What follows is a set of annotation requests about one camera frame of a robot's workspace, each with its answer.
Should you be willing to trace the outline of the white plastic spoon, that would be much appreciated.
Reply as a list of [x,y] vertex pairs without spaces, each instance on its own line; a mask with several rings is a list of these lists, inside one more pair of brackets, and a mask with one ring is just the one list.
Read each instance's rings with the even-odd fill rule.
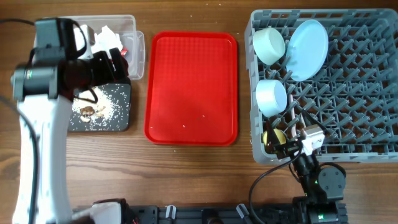
[[302,110],[300,112],[300,119],[303,127],[306,128],[308,126],[308,120],[307,120],[307,112],[305,110]]

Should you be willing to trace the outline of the red snack wrapper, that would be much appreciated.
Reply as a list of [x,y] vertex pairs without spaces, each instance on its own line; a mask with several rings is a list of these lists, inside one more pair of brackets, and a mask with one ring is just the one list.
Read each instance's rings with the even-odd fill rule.
[[128,53],[128,49],[127,48],[122,48],[122,50],[120,51],[121,55],[124,57],[127,53]]

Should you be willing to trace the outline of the white napkin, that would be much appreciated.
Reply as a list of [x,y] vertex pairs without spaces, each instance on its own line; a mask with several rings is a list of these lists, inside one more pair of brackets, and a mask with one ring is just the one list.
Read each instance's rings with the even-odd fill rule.
[[91,59],[94,53],[100,51],[105,51],[110,58],[110,49],[117,48],[120,52],[123,50],[120,36],[115,34],[108,26],[102,27],[101,32],[97,34],[85,24],[79,28],[74,28],[74,35],[78,50],[86,46],[85,52],[79,56],[79,59]]

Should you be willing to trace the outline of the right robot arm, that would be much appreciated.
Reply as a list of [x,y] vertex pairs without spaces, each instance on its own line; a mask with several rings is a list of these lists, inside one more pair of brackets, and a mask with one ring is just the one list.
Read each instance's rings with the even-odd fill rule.
[[295,197],[292,212],[297,223],[348,223],[346,206],[340,203],[344,198],[346,171],[333,162],[319,163],[315,150],[323,145],[326,127],[301,111],[305,127],[298,138],[282,143],[274,130],[267,125],[268,141],[266,151],[278,159],[289,158],[298,182],[305,193]]

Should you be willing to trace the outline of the yellow cup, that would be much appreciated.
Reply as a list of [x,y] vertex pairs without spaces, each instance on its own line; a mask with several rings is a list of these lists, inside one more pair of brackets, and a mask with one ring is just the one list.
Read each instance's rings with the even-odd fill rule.
[[[286,138],[283,134],[283,132],[279,129],[274,129],[274,133],[279,141],[280,144],[285,144],[286,143]],[[273,148],[270,147],[269,142],[267,140],[267,131],[264,131],[263,135],[262,135],[262,141],[265,145],[265,151],[268,154],[273,154],[275,152],[275,150]]]

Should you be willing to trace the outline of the green bowl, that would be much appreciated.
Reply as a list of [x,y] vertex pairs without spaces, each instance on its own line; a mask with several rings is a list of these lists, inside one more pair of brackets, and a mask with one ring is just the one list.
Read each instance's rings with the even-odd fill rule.
[[275,28],[255,31],[253,46],[257,57],[266,65],[273,65],[285,54],[284,38]]

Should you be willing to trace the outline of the white plastic fork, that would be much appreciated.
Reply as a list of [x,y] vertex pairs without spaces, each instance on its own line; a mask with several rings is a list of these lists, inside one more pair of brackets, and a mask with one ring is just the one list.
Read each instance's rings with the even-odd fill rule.
[[[291,106],[290,116],[292,118],[292,121],[295,121],[295,118],[296,118],[296,116],[295,116],[295,107],[297,105],[297,102],[294,100],[292,95],[289,95],[289,105]],[[295,138],[297,136],[297,130],[296,130],[296,124],[295,123],[292,125],[290,130],[291,130],[292,137]]]

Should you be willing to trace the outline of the light blue plate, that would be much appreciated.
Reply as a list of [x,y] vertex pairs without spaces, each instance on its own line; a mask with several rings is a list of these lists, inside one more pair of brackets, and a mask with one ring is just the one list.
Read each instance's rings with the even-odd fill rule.
[[296,82],[308,80],[321,69],[328,53],[328,35],[317,20],[300,24],[289,40],[286,64],[291,79]]

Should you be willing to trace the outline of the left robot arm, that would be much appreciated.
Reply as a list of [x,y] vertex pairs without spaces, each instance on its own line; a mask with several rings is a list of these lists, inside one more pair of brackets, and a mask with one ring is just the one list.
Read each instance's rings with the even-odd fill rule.
[[116,48],[83,58],[78,23],[68,18],[35,22],[29,61],[11,78],[21,126],[21,174],[13,223],[68,223],[72,210],[66,181],[67,131],[76,90],[127,78],[127,62]]

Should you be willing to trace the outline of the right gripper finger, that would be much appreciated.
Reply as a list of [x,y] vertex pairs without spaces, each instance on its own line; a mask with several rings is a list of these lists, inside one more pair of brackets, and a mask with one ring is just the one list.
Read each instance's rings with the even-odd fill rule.
[[267,140],[271,148],[275,150],[276,146],[281,145],[274,133],[274,128],[269,120],[266,121]]
[[318,120],[312,117],[306,110],[301,111],[301,115],[303,117],[303,123],[306,126],[317,125],[321,130],[325,133],[325,127]]

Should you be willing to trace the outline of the light blue bowl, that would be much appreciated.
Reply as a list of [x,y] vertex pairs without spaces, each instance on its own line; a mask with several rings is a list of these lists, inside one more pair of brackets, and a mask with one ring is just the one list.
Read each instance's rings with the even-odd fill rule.
[[256,101],[261,113],[270,118],[287,107],[287,93],[278,80],[260,80],[256,86]]

